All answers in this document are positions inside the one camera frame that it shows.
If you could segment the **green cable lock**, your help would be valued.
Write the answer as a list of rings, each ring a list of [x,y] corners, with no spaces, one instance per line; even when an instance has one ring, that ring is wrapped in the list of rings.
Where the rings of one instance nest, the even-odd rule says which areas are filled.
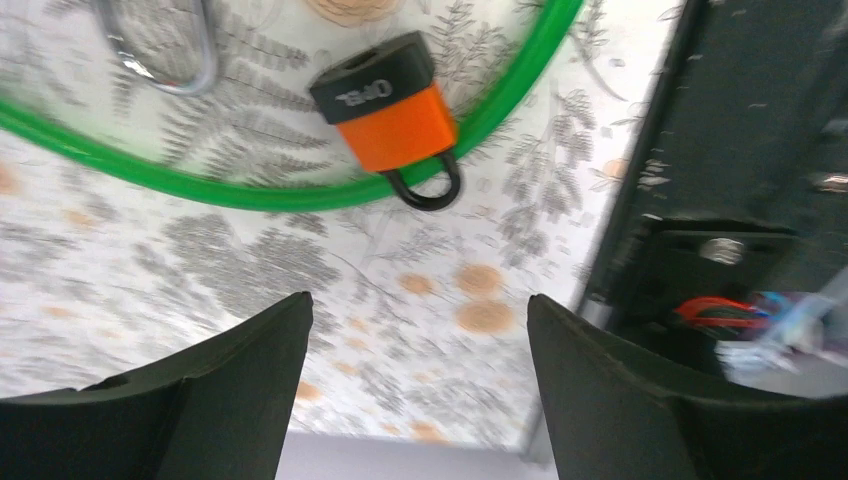
[[[479,148],[533,89],[578,16],[579,1],[549,1],[541,9],[513,62],[459,126],[453,151],[463,157]],[[146,189],[226,208],[302,213],[364,205],[391,195],[375,175],[336,185],[290,188],[221,183],[151,163],[49,120],[7,99],[1,101],[2,129],[34,145]]]

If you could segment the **orange black padlock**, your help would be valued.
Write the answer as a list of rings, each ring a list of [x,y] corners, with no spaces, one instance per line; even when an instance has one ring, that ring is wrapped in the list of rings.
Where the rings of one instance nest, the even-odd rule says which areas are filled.
[[[459,196],[454,149],[459,128],[435,80],[435,62],[422,32],[386,40],[322,71],[309,93],[362,169],[384,177],[395,195],[420,211],[438,211]],[[436,158],[449,179],[439,196],[411,189],[402,168]]]

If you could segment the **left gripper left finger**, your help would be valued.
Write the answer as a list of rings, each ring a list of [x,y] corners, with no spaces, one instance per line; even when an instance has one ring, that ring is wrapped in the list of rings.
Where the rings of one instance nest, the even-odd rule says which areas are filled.
[[[5,479],[272,479],[313,324],[298,292],[95,385],[5,398]]]

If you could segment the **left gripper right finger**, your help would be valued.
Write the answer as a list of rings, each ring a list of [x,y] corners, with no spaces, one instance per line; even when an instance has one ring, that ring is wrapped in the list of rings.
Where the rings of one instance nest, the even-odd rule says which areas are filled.
[[[843,479],[847,399],[731,383],[601,330],[545,295],[527,331],[562,479]]]

